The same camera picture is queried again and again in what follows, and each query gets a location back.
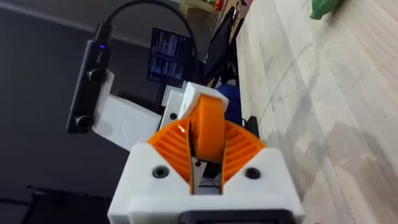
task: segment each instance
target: white block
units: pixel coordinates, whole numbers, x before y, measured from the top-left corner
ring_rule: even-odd
[[[228,106],[227,97],[222,95],[216,89],[188,82],[188,85],[185,89],[182,104],[180,107],[180,111],[178,112],[179,119],[189,116],[189,114],[197,105],[200,95],[207,95],[220,99],[223,103],[224,112],[226,111],[226,108]]]

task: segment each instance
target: wall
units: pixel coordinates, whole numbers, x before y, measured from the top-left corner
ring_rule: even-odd
[[[178,9],[177,2],[161,1]],[[52,17],[60,22],[94,30],[113,9],[125,2],[127,0],[0,0],[0,6],[39,12],[41,17]],[[153,27],[188,35],[185,26],[176,15],[150,4],[125,10],[115,19],[114,24],[118,36],[143,47],[150,46]],[[190,26],[195,34],[198,51],[204,58],[211,39],[210,27],[197,23],[191,23]]]
[[[2,9],[0,30],[0,197],[29,200],[27,184],[111,197],[127,151],[65,130],[91,34]],[[154,100],[158,84],[146,80],[149,51],[111,45],[114,87]]]

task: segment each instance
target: black cable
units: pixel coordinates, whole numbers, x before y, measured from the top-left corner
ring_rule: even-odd
[[[190,37],[193,40],[193,53],[194,53],[194,57],[195,57],[195,78],[199,79],[198,76],[198,71],[199,71],[199,58],[198,58],[198,49],[197,49],[197,43],[195,40],[195,37],[193,35],[193,32],[191,30],[191,27],[189,26],[187,20],[184,18],[184,16],[182,15],[181,12],[179,12],[178,10],[174,9],[172,6],[158,1],[158,0],[133,0],[133,1],[129,1],[121,6],[119,6],[117,9],[115,9],[109,16],[108,18],[105,20],[105,23],[107,24],[112,24],[113,19],[123,10],[125,10],[128,7],[131,6],[136,6],[139,4],[155,4],[157,6],[161,6],[164,7],[172,12],[174,12],[174,14],[176,14],[178,16],[179,19],[181,19],[181,21],[184,23],[185,27],[188,30],[188,33],[190,35]]]

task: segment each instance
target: wooden surface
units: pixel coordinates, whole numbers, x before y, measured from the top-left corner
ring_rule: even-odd
[[[304,223],[398,223],[398,1],[255,0],[238,35],[244,118],[284,153]]]

